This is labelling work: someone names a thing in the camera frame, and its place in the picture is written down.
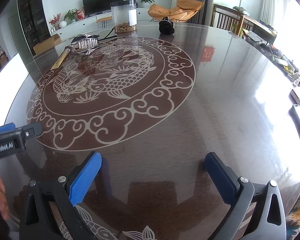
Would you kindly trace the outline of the person's left hand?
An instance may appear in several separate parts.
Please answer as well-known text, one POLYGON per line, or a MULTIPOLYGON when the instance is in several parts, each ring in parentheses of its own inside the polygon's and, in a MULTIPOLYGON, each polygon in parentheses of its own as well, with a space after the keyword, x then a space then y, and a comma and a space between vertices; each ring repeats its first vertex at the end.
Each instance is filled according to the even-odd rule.
POLYGON ((6 198, 5 185, 3 184, 1 178, 0 178, 0 213, 5 221, 8 221, 10 219, 10 212, 8 207, 8 201, 6 198))

